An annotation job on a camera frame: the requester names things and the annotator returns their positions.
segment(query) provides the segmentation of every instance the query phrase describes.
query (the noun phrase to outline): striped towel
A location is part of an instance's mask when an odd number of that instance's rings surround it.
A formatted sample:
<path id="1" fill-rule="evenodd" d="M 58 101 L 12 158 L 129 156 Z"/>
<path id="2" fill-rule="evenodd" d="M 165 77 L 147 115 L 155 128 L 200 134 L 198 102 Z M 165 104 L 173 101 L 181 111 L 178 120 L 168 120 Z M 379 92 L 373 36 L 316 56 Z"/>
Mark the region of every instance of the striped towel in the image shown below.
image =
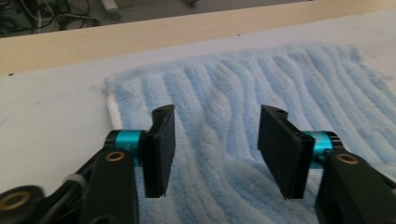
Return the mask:
<path id="1" fill-rule="evenodd" d="M 303 43 L 132 68 L 106 78 L 115 129 L 151 126 L 176 106 L 177 148 L 166 197 L 146 199 L 141 223 L 318 223 L 321 179 L 284 201 L 257 149 L 261 105 L 280 107 L 304 131 L 333 131 L 346 148 L 396 177 L 396 97 L 353 46 Z"/>

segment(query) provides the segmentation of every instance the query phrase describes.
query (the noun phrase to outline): blue towel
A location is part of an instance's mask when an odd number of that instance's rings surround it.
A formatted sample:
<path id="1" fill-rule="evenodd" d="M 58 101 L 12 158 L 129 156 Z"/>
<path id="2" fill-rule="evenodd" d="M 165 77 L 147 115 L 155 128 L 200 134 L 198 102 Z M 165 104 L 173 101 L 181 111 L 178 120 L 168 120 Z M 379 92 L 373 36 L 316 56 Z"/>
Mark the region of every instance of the blue towel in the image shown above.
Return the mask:
<path id="1" fill-rule="evenodd" d="M 257 149 L 260 105 L 289 112 L 304 131 L 334 131 L 347 149 L 396 177 L 396 97 L 349 45 L 303 43 L 154 64 L 106 78 L 115 128 L 148 129 L 176 106 L 177 149 L 166 197 L 146 199 L 141 223 L 318 223 L 321 179 L 284 201 Z"/>

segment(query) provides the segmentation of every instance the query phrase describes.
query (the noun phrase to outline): table surface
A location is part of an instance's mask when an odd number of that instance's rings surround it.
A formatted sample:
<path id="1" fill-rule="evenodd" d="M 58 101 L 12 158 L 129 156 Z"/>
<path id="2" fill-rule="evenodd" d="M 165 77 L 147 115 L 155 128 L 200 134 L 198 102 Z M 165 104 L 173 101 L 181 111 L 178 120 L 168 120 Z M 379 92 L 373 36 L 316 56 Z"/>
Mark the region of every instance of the table surface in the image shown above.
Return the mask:
<path id="1" fill-rule="evenodd" d="M 396 27 L 387 22 L 396 21 L 393 0 L 318 0 L 269 8 L 0 39 L 1 73 L 15 73 L 0 76 L 0 192 L 33 184 L 49 194 L 100 149 L 112 129 L 103 78 L 129 67 L 327 41 L 359 47 L 366 62 L 396 91 L 395 78 L 386 76 L 396 70 Z M 215 29 L 214 23 L 222 25 Z M 176 28 L 166 28 L 170 24 Z M 127 39 L 131 45 L 118 44 Z M 45 46 L 44 53 L 39 45 Z"/>
<path id="2" fill-rule="evenodd" d="M 316 0 L 0 39 L 0 75 L 396 8 L 394 0 Z"/>

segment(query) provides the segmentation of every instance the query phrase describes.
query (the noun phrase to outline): brass screw hole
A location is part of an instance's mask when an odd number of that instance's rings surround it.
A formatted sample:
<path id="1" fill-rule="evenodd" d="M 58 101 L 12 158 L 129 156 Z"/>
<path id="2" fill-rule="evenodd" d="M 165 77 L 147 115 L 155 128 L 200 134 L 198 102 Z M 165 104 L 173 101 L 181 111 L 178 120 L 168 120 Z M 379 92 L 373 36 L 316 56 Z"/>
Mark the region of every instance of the brass screw hole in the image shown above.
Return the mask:
<path id="1" fill-rule="evenodd" d="M 120 161 L 125 157 L 125 153 L 123 152 L 112 152 L 106 155 L 107 161 Z"/>
<path id="2" fill-rule="evenodd" d="M 0 201 L 0 211 L 8 211 L 26 203 L 30 198 L 28 191 L 19 191 L 12 194 L 8 194 L 4 199 Z"/>
<path id="3" fill-rule="evenodd" d="M 347 154 L 338 154 L 337 159 L 339 161 L 343 161 L 344 163 L 348 163 L 348 164 L 352 164 L 352 165 L 359 163 L 359 161 L 355 157 L 347 155 Z"/>

